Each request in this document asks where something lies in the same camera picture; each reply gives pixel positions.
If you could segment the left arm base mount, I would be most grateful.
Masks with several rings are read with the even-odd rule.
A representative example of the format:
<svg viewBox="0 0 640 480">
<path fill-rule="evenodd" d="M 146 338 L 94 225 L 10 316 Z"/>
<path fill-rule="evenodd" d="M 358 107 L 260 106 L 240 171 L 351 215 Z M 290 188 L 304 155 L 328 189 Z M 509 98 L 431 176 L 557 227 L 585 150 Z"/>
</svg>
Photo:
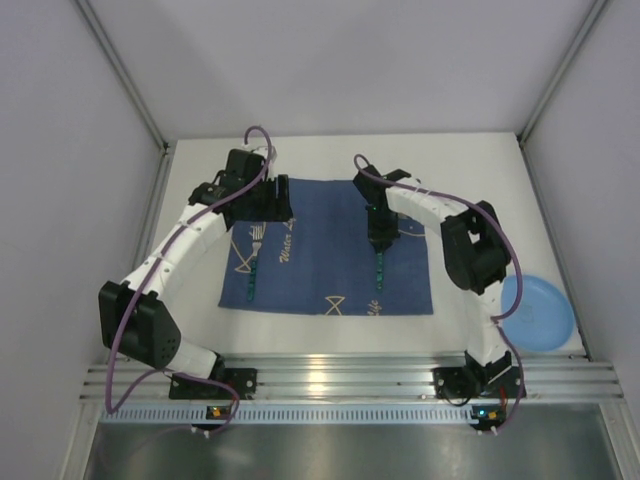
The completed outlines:
<svg viewBox="0 0 640 480">
<path fill-rule="evenodd" d="M 257 387 L 254 368 L 226 368 L 218 380 L 192 379 L 173 374 L 169 389 L 171 400 L 251 400 Z"/>
</svg>

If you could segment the blue plastic plate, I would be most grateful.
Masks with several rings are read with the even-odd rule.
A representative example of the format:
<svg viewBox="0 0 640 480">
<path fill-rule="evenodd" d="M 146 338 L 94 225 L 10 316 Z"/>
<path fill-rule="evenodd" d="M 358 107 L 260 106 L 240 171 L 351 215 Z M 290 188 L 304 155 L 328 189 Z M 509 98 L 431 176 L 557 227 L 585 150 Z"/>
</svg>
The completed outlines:
<svg viewBox="0 0 640 480">
<path fill-rule="evenodd" d="M 524 274 L 520 304 L 502 325 L 518 350 L 548 353 L 559 350 L 570 340 L 576 320 L 569 300 L 556 286 Z"/>
</svg>

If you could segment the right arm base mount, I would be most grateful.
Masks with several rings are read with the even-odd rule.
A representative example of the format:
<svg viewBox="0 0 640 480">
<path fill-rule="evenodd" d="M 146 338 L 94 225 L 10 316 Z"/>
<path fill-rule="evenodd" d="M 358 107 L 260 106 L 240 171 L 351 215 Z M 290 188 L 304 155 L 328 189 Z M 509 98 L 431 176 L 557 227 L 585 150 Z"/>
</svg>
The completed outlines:
<svg viewBox="0 0 640 480">
<path fill-rule="evenodd" d="M 515 399 L 524 386 L 522 372 L 511 352 L 498 360 L 481 365 L 468 353 L 462 366 L 438 367 L 433 370 L 436 397 L 457 402 L 480 398 Z"/>
</svg>

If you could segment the black handled knife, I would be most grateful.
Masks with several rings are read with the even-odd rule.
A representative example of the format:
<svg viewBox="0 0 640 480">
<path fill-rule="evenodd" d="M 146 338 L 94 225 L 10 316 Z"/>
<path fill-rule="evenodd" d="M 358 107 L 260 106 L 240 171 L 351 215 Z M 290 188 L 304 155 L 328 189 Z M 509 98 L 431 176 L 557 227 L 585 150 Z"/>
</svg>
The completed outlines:
<svg viewBox="0 0 640 480">
<path fill-rule="evenodd" d="M 255 298 L 258 256 L 263 244 L 265 230 L 266 230 L 265 224 L 254 225 L 251 230 L 252 253 L 249 258 L 250 270 L 249 270 L 249 281 L 248 281 L 248 288 L 247 288 L 248 302 L 252 302 Z"/>
</svg>

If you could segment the blue cloth placemat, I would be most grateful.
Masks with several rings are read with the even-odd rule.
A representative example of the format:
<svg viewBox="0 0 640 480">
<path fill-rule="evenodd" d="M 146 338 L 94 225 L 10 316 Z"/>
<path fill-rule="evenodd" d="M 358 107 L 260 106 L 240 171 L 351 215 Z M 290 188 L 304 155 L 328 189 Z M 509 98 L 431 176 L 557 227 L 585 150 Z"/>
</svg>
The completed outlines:
<svg viewBox="0 0 640 480">
<path fill-rule="evenodd" d="M 353 183 L 293 179 L 290 200 L 293 218 L 266 224 L 252 302 L 247 288 L 253 225 L 233 227 L 220 307 L 327 316 L 433 314 L 421 224 L 400 218 L 400 237 L 384 253 L 384 286 L 378 291 L 366 203 Z"/>
</svg>

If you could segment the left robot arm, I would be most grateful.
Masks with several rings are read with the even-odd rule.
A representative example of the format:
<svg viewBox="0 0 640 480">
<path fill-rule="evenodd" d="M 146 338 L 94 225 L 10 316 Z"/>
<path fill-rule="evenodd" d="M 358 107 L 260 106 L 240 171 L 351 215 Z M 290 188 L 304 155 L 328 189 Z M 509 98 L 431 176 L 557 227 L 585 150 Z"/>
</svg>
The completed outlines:
<svg viewBox="0 0 640 480">
<path fill-rule="evenodd" d="M 230 150 L 213 181 L 197 186 L 178 221 L 146 260 L 119 283 L 108 281 L 98 303 L 103 344 L 155 370 L 216 379 L 217 352 L 181 331 L 171 304 L 204 255 L 238 222 L 292 218 L 289 179 L 271 171 L 275 150 Z"/>
</svg>

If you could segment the spoon with blue handle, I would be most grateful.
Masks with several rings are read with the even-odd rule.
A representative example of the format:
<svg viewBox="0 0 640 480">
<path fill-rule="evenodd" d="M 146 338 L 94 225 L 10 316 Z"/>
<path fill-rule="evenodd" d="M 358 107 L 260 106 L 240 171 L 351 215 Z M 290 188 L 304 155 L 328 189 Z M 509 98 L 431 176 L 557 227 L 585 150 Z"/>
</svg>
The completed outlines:
<svg viewBox="0 0 640 480">
<path fill-rule="evenodd" d="M 382 291 L 384 286 L 384 252 L 376 252 L 376 290 Z"/>
</svg>

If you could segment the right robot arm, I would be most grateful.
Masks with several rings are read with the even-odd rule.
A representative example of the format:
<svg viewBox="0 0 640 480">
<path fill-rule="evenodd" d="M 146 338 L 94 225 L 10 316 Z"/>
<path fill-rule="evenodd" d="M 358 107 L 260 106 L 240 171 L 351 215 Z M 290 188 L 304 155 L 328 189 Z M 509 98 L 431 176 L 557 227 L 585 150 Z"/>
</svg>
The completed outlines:
<svg viewBox="0 0 640 480">
<path fill-rule="evenodd" d="M 482 368 L 510 363 L 494 318 L 500 314 L 501 284 L 512 254 L 492 205 L 465 205 L 438 195 L 400 169 L 382 176 L 369 165 L 353 183 L 366 201 L 368 240 L 379 258 L 400 237 L 400 216 L 439 235 L 445 271 L 464 292 L 467 362 Z"/>
</svg>

